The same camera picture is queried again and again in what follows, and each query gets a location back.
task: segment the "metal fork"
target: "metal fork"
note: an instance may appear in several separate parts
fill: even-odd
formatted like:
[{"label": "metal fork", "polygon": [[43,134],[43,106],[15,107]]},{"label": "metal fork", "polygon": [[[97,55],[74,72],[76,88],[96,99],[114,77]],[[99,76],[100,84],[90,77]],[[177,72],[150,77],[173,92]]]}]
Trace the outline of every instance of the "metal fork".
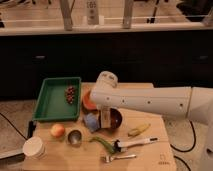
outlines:
[{"label": "metal fork", "polygon": [[130,154],[127,156],[103,156],[101,157],[105,163],[110,163],[113,160],[119,160],[119,159],[131,159],[136,158],[137,156],[135,154]]}]

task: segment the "apple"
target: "apple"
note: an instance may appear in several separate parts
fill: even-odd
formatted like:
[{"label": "apple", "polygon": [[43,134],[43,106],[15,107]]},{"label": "apple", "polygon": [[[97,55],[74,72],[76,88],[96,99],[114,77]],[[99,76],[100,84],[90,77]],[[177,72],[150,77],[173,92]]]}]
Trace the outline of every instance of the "apple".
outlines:
[{"label": "apple", "polygon": [[50,133],[55,138],[60,138],[65,133],[65,128],[62,124],[56,123],[52,126]]}]

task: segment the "floor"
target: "floor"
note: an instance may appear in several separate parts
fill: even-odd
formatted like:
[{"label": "floor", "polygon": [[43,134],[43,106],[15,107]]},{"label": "floor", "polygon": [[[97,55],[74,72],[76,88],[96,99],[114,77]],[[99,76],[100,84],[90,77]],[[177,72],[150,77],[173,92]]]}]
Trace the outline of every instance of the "floor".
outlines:
[{"label": "floor", "polygon": [[[0,112],[4,114],[25,136],[27,136],[28,121],[31,120],[36,105],[36,100],[2,101]],[[179,149],[188,149],[192,146],[193,135],[188,120],[175,120],[164,118],[166,130],[172,145]],[[193,151],[180,153],[173,150],[174,155],[181,157],[188,163],[191,170],[197,170],[199,157],[202,152],[207,127],[194,123],[197,135],[197,144]],[[0,152],[18,149],[23,146],[24,139],[0,116]],[[0,171],[21,170],[23,158],[15,157],[7,160],[0,160]],[[187,168],[182,162],[176,160],[178,171],[185,171]]]}]

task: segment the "green plastic tray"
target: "green plastic tray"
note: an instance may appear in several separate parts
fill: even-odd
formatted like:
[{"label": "green plastic tray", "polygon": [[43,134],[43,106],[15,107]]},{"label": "green plastic tray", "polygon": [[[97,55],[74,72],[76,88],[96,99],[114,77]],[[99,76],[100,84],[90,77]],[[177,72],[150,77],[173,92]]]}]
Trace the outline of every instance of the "green plastic tray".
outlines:
[{"label": "green plastic tray", "polygon": [[[66,101],[65,90],[69,85],[75,89],[74,101]],[[39,93],[34,121],[77,120],[80,112],[81,78],[46,78]]]}]

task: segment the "white cup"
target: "white cup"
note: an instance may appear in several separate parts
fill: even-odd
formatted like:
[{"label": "white cup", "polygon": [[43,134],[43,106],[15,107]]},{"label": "white cup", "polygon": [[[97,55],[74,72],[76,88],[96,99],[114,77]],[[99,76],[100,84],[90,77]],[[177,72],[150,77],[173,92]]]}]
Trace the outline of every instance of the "white cup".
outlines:
[{"label": "white cup", "polygon": [[45,147],[40,137],[32,137],[23,145],[23,153],[27,157],[40,158],[44,152]]}]

